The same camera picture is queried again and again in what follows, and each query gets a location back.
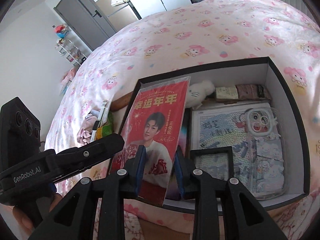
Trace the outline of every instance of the bed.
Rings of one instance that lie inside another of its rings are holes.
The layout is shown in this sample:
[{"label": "bed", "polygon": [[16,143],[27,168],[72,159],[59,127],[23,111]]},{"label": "bed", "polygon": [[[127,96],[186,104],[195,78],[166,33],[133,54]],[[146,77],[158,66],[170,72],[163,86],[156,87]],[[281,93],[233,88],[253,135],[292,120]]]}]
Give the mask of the bed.
[{"label": "bed", "polygon": [[[52,121],[45,149],[60,152],[79,146],[76,135],[90,110],[98,109],[103,100],[131,92],[139,78],[211,62],[269,56],[292,89],[309,142],[310,195],[270,212],[290,240],[298,239],[320,207],[319,32],[310,17],[281,0],[205,0],[145,17],[116,33],[84,62]],[[193,50],[193,55],[185,56],[186,50]],[[305,93],[294,89],[295,73],[306,81]],[[116,127],[124,111],[115,113]],[[58,192],[65,195],[82,177],[103,178],[107,167],[108,161],[59,183]],[[140,218],[192,234],[192,214],[135,200],[127,200],[125,210],[126,223],[139,224]],[[139,225],[126,229],[127,239],[144,239]]]}]

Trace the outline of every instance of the blue gripper pad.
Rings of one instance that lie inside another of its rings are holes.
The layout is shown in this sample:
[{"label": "blue gripper pad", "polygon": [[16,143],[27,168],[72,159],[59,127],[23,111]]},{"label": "blue gripper pad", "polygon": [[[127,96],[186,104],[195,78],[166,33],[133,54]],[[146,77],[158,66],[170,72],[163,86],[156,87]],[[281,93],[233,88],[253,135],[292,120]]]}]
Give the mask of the blue gripper pad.
[{"label": "blue gripper pad", "polygon": [[135,194],[138,195],[140,188],[141,188],[141,183],[142,183],[142,177],[143,177],[143,171],[144,171],[144,165],[146,164],[147,160],[147,152],[146,148],[143,145],[139,145],[139,148],[137,150],[136,156],[135,156],[137,163],[135,163],[137,166],[136,168],[136,174],[135,174]]},{"label": "blue gripper pad", "polygon": [[178,155],[178,150],[176,152],[173,165],[174,165],[174,171],[176,173],[179,192],[180,192],[181,197],[184,198],[185,189],[184,189],[184,185],[183,185],[183,173],[182,173],[181,163],[180,163],[180,159],[179,159],[179,155]]}]

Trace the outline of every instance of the camera lens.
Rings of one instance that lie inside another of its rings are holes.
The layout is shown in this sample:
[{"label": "camera lens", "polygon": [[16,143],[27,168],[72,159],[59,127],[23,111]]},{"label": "camera lens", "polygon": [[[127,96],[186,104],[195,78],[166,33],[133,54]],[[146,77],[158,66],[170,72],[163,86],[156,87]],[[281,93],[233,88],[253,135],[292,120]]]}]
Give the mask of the camera lens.
[{"label": "camera lens", "polygon": [[22,115],[21,115],[20,112],[17,112],[17,113],[16,113],[16,124],[17,124],[18,126],[21,126],[21,125],[22,125]]},{"label": "camera lens", "polygon": [[30,122],[29,119],[26,120],[26,132],[28,135],[32,134],[32,123]]},{"label": "camera lens", "polygon": [[35,135],[36,135],[36,138],[38,139],[39,135],[40,135],[40,132],[39,132],[39,129],[37,127],[35,128]]}]

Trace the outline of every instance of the plush cat toy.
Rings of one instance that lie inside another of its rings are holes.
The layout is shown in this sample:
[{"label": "plush cat toy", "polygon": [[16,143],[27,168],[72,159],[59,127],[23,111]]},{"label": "plush cat toy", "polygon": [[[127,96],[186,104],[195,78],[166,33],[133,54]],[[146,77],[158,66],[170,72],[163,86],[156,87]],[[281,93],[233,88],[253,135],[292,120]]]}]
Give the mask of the plush cat toy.
[{"label": "plush cat toy", "polygon": [[202,101],[215,91],[215,86],[209,80],[203,80],[201,83],[196,83],[188,88],[186,108],[199,108]]}]

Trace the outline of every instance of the black picture frame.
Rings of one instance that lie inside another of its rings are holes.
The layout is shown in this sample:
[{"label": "black picture frame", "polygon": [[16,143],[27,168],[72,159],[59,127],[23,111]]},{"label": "black picture frame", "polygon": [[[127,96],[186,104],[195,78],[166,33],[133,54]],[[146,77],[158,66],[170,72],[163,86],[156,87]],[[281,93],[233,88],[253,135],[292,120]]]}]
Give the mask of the black picture frame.
[{"label": "black picture frame", "polygon": [[199,150],[191,150],[190,151],[190,158],[194,160],[196,157],[202,155],[214,155],[214,154],[227,154],[228,157],[228,176],[229,179],[233,178],[235,175],[234,168],[233,168],[233,152],[232,146],[225,146],[225,147],[217,147],[211,149],[199,149]]}]

